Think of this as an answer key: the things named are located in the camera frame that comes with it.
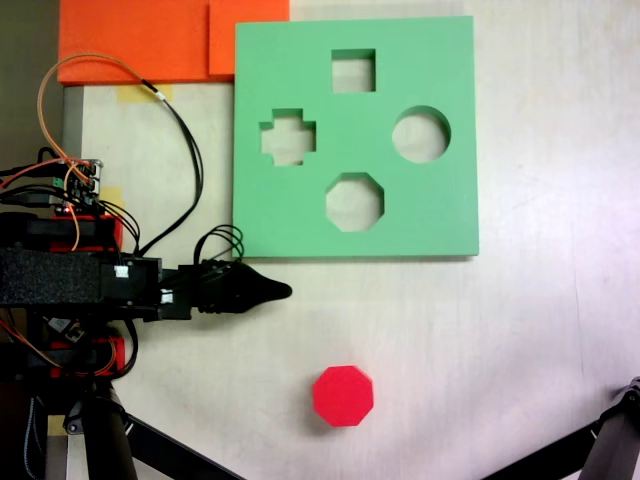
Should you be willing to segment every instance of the orange foam sheet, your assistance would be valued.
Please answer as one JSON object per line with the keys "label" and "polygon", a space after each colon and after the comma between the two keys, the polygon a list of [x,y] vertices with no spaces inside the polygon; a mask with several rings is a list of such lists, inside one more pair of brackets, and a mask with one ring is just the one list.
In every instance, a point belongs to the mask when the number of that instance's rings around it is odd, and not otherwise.
{"label": "orange foam sheet", "polygon": [[[288,19],[289,0],[60,0],[59,57],[106,53],[157,83],[233,81],[236,23]],[[100,60],[64,65],[58,80],[137,83]]]}
{"label": "orange foam sheet", "polygon": [[211,0],[209,8],[209,75],[216,82],[233,81],[236,24],[286,22],[289,0]]}
{"label": "orange foam sheet", "polygon": [[[209,80],[209,0],[60,0],[59,55],[100,52],[151,82]],[[135,83],[103,61],[60,68],[65,85]]]}

